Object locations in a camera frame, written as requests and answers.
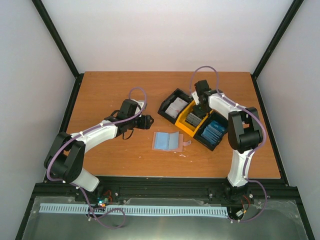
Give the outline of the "dark card stack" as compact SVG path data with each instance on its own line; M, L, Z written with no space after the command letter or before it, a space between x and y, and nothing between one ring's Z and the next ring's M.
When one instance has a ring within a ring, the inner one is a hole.
M191 126L193 127L197 127L201 121L203 120L204 117L197 117L193 114L193 112L190 112L186 119L185 119L185 122L190 124Z

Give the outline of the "pink card holder wallet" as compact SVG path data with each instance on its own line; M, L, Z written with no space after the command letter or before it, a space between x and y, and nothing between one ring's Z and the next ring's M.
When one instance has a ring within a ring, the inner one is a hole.
M191 140L184 141L182 133L154 132L152 150L163 152L182 152L183 148L189 146Z

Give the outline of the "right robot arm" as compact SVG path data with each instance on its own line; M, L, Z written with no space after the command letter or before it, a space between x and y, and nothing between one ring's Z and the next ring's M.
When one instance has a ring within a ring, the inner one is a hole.
M214 110L228 120L228 142L232 148L227 180L232 189L245 186L254 153L266 142L266 130L255 107L244 107L229 99L219 89L212 90L206 80L194 85L192 97L206 112Z

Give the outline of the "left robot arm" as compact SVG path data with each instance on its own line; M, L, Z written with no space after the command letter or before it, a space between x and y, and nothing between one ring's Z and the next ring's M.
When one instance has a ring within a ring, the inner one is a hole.
M154 119L142 114L146 106L143 100L125 99L119 110L93 127L72 134L60 132L44 161L47 179L80 187L92 201L101 200L104 188L96 176L84 169L85 154L105 141L124 138L127 131L150 129Z

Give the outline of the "blue card stack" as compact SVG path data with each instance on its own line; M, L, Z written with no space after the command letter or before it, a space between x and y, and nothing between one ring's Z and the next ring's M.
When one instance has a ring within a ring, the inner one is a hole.
M203 130L201 136L211 145L216 145L226 133L226 128L218 121L213 120Z

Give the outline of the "white card stack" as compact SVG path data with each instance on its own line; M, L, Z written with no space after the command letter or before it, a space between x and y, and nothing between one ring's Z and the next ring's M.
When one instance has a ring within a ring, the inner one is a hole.
M188 104L185 100L177 97L165 110L165 113L172 118L176 118L183 108Z

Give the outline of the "black bin right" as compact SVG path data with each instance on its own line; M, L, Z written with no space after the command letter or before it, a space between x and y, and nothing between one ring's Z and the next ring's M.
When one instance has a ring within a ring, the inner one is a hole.
M213 151L228 132L228 120L220 113L213 111L201 124L194 139Z

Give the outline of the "black bin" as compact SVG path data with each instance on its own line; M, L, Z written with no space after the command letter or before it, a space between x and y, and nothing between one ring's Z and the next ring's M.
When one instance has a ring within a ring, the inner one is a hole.
M228 120L220 113L213 111L201 124L194 139L213 151L228 132Z
M157 113L170 123L175 124L178 116L191 102L191 97L177 88L161 103Z

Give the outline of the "yellow bin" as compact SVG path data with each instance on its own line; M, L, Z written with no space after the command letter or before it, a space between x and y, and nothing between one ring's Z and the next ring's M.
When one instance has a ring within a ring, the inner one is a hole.
M212 112L207 113L192 100L178 113L174 125L193 138Z

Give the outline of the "black bin left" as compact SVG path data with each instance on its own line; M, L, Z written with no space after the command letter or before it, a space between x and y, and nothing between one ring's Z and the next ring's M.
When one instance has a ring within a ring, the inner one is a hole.
M157 113L170 123L175 124L178 116L191 102L191 97L177 88L161 103Z

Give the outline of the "grey connector plug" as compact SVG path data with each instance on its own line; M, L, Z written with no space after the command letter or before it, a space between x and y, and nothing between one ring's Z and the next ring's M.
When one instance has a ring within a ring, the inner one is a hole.
M235 213L235 217L237 219L242 219L247 211L245 209L241 209Z

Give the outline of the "black aluminium rail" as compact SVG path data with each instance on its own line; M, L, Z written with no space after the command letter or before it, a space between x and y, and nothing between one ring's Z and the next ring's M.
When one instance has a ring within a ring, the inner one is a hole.
M111 196L114 203L132 198L194 199L226 206L264 199L302 203L297 187L282 179L262 179L262 186L248 183L240 190L232 190L225 178L100 177L99 180L97 189L87 193L93 204L101 196Z

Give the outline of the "left black frame post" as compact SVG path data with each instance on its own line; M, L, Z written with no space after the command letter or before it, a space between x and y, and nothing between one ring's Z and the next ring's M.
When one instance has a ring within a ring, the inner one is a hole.
M67 50L52 18L50 17L44 3L42 0L32 0L32 3L38 12L40 18L42 19L46 29L48 30L50 36L52 37L55 45L57 46L59 52L61 53L65 63L67 64L70 72L76 81L81 81L83 74L79 73L69 51Z

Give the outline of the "black frame post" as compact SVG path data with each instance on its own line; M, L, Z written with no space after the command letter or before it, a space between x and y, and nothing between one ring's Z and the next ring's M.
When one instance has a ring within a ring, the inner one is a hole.
M69 51L67 50L52 18L50 17L44 3L42 0L32 0L32 3L38 12L40 18L42 19L46 29L48 30L50 36L52 37L55 45L57 46L59 52L61 53L65 63L67 64L70 72L76 81L81 81L83 74L79 73Z
M251 74L251 78L253 81L256 81L258 79L259 75L263 71L268 60L272 56L274 50L276 49L276 47L279 44L282 37L284 36L286 30L290 26L292 20L294 19L295 15L299 11L303 2L304 2L304 0L293 0L292 3L290 4L281 23L279 24L277 30L275 31L272 39L269 42L267 48L265 49L261 59L259 60L256 68L254 69L253 73Z

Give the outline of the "right black frame post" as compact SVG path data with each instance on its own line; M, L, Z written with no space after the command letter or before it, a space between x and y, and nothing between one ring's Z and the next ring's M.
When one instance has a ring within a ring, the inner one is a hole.
M256 81L258 79L259 75L263 71L268 60L272 56L274 50L276 49L276 47L279 44L282 37L284 36L286 30L290 26L292 20L294 19L295 15L299 11L303 2L304 2L304 0L293 0L292 3L290 4L281 23L279 24L277 30L275 31L272 39L269 42L267 48L265 49L261 59L259 60L256 68L254 69L253 73L251 74L251 78L253 81Z

